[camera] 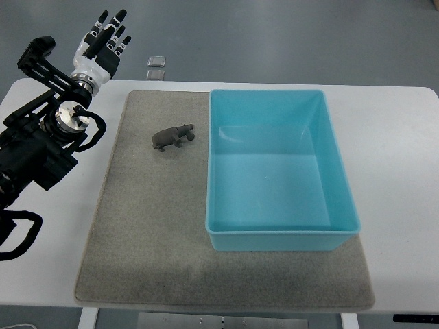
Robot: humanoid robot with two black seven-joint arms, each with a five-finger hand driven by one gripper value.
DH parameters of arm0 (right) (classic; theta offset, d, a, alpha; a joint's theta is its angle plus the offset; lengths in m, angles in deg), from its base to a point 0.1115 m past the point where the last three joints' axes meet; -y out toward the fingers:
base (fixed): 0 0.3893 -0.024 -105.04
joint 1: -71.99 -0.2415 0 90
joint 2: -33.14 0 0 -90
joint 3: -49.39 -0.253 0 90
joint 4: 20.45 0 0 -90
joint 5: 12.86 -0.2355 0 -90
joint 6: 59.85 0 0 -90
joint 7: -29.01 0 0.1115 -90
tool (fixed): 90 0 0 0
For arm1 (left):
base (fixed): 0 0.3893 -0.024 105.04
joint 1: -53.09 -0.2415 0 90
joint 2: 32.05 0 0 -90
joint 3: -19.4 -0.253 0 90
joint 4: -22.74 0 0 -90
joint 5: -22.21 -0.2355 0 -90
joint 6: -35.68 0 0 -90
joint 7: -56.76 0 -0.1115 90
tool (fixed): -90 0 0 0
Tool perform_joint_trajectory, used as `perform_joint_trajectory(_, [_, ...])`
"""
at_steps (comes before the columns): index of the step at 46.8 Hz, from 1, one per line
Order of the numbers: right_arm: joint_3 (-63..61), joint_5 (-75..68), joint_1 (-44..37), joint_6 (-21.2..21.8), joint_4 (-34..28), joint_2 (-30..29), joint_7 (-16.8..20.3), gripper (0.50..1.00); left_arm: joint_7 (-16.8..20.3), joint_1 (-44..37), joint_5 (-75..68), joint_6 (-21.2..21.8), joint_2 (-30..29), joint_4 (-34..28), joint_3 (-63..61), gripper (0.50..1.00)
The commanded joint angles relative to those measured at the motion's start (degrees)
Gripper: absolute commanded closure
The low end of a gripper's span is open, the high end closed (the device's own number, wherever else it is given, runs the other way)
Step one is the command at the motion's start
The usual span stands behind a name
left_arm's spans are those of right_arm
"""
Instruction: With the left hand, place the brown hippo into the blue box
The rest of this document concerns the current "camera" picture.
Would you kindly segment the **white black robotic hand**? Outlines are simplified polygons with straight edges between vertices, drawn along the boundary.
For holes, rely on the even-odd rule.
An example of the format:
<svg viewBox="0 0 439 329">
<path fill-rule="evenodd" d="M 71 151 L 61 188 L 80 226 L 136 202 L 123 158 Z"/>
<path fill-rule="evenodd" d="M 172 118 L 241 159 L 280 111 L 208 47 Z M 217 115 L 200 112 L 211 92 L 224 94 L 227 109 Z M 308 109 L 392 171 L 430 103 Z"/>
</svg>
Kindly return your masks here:
<svg viewBox="0 0 439 329">
<path fill-rule="evenodd" d="M 131 41 L 123 25 L 126 15 L 127 11 L 122 9 L 110 19 L 108 11 L 103 11 L 73 57 L 74 71 L 70 77 L 87 84 L 93 93 L 114 77 L 120 57 Z"/>
</svg>

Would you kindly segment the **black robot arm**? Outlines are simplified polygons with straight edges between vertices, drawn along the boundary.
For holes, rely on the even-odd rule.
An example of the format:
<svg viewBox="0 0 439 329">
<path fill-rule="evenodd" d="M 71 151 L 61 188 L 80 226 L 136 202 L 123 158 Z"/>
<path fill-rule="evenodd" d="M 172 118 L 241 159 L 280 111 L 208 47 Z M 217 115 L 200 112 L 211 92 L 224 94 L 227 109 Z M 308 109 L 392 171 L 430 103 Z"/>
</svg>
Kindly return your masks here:
<svg viewBox="0 0 439 329">
<path fill-rule="evenodd" d="M 48 91 L 6 117 L 1 133 L 1 208 L 12 205 L 35 182 L 48 191 L 78 163 L 75 152 L 94 147 L 105 121 L 88 111 L 93 90 L 47 61 L 56 45 L 51 36 L 35 38 L 17 66 Z"/>
</svg>

